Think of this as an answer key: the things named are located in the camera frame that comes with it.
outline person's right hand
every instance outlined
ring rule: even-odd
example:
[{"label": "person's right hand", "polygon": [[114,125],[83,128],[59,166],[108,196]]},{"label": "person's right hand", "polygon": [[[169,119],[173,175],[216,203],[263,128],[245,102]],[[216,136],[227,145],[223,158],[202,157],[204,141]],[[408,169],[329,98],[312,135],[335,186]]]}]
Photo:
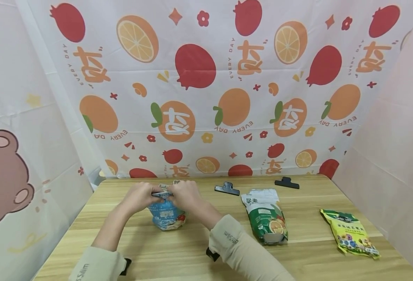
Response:
[{"label": "person's right hand", "polygon": [[187,212],[191,212],[204,202],[195,181],[180,181],[169,186],[167,190],[173,194],[167,199],[172,201],[177,208]]}]

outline sleeve cuff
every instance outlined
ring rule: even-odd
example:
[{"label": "sleeve cuff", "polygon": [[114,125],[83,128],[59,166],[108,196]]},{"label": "sleeve cuff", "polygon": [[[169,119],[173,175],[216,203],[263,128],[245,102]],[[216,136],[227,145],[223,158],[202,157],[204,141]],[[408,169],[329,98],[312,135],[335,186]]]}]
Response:
[{"label": "sleeve cuff", "polygon": [[237,220],[230,215],[224,216],[209,233],[209,248],[225,259],[225,254],[231,254],[228,249],[239,242],[242,231],[244,228]]},{"label": "sleeve cuff", "polygon": [[126,269],[127,262],[120,252],[89,247],[83,252],[69,280],[114,280]]}]

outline green snack bag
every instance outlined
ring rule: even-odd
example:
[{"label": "green snack bag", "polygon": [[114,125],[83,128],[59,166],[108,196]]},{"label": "green snack bag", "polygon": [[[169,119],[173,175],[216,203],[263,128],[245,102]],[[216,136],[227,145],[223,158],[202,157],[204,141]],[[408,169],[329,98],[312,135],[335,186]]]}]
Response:
[{"label": "green snack bag", "polygon": [[288,240],[286,220],[275,189],[252,189],[241,195],[254,235],[263,244],[281,244]]},{"label": "green snack bag", "polygon": [[344,253],[372,257],[375,260],[380,254],[370,242],[369,236],[361,222],[351,213],[340,213],[321,209],[320,212],[331,226],[337,248]]}]

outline cartoon bear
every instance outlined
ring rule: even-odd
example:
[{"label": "cartoon bear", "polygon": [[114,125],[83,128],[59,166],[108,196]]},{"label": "cartoon bear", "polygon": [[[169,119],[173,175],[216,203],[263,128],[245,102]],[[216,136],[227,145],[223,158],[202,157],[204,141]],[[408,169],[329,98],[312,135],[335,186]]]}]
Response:
[{"label": "cartoon bear", "polygon": [[30,204],[35,189],[28,183],[28,168],[17,154],[18,139],[9,131],[0,130],[0,221],[8,213]]}]

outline yellow snack bag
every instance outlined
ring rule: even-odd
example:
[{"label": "yellow snack bag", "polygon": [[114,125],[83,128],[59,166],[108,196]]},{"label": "yellow snack bag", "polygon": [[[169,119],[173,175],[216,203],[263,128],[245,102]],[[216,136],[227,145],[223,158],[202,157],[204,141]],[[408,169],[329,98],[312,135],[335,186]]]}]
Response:
[{"label": "yellow snack bag", "polygon": [[374,260],[381,257],[378,250],[370,242],[361,222],[351,213],[324,209],[321,209],[320,212],[330,224],[337,247],[342,252],[372,257]]}]

